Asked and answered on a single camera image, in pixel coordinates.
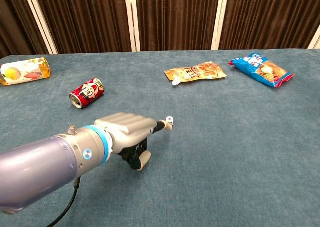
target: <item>table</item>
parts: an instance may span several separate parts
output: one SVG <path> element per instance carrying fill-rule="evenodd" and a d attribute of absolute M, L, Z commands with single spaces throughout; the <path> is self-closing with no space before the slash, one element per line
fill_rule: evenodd
<path fill-rule="evenodd" d="M 274 89 L 228 65 L 253 51 L 294 78 Z M 117 112 L 174 117 L 172 132 L 148 138 L 144 171 L 111 156 L 81 178 L 57 226 L 320 226 L 320 50 L 13 55 L 0 64 L 38 57 L 49 79 L 0 86 L 0 152 Z M 173 87 L 164 75 L 208 61 L 227 78 Z M 75 108 L 69 93 L 93 77 L 104 96 Z M 47 226 L 72 194 L 73 182 L 15 215 L 0 213 L 0 226 Z"/>

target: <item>white vertical strip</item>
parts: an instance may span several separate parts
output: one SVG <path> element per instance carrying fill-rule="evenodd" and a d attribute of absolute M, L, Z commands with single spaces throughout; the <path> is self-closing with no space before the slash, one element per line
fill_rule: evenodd
<path fill-rule="evenodd" d="M 42 35 L 42 38 L 44 40 L 44 43 L 49 51 L 50 55 L 56 55 L 58 54 L 56 45 L 53 41 L 53 38 L 51 36 L 51 33 L 49 31 L 47 22 L 44 18 L 44 14 L 41 11 L 40 5 L 38 0 L 27 0 L 29 3 L 29 6 L 31 8 L 31 11 L 33 13 L 33 16 L 35 18 L 36 24 L 39 27 L 40 33 Z"/>
<path fill-rule="evenodd" d="M 223 28 L 224 20 L 225 20 L 227 2 L 228 2 L 228 0 L 219 0 L 218 1 L 218 8 L 216 10 L 211 50 L 218 50 L 219 49 L 222 28 Z"/>
<path fill-rule="evenodd" d="M 140 52 L 140 35 L 139 35 L 139 23 L 138 23 L 138 11 L 137 11 L 137 0 L 132 0 L 132 11 L 133 11 L 133 25 L 134 25 L 134 37 L 136 51 Z"/>
<path fill-rule="evenodd" d="M 320 25 L 317 29 L 317 31 L 315 32 L 309 46 L 308 49 L 320 49 Z"/>
<path fill-rule="evenodd" d="M 126 13 L 128 15 L 131 49 L 132 49 L 132 52 L 136 52 L 137 49 L 136 49 L 136 41 L 135 41 L 135 28 L 134 28 L 133 15 L 132 15 L 132 0 L 125 0 L 125 5 L 126 5 Z"/>

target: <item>can lid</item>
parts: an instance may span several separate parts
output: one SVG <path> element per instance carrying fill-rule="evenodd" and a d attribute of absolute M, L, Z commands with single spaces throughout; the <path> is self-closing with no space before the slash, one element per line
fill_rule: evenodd
<path fill-rule="evenodd" d="M 82 103 L 81 103 L 80 99 L 78 98 L 78 96 L 71 93 L 71 94 L 69 94 L 69 98 L 75 107 L 77 107 L 78 109 L 82 108 Z"/>

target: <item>snack bag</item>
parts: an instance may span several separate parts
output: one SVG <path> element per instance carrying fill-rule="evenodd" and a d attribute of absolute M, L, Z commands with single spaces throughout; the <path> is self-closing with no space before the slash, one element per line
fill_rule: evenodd
<path fill-rule="evenodd" d="M 204 79 L 220 79 L 227 77 L 222 68 L 213 62 L 201 63 L 193 67 L 172 68 L 164 74 L 177 86 L 181 82 L 198 81 Z"/>
<path fill-rule="evenodd" d="M 234 65 L 256 81 L 274 88 L 280 87 L 284 81 L 288 82 L 294 76 L 259 53 L 235 58 L 230 61 L 229 65 Z"/>

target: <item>brown curtain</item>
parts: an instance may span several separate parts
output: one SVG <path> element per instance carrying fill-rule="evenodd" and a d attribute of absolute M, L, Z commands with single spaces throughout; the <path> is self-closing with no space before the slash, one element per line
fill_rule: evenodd
<path fill-rule="evenodd" d="M 228 0 L 219 49 L 306 49 L 320 0 Z"/>
<path fill-rule="evenodd" d="M 38 0 L 59 54 L 130 52 L 125 0 Z"/>
<path fill-rule="evenodd" d="M 218 0 L 136 0 L 142 51 L 210 50 Z"/>
<path fill-rule="evenodd" d="M 0 59 L 48 54 L 27 0 L 0 0 Z"/>

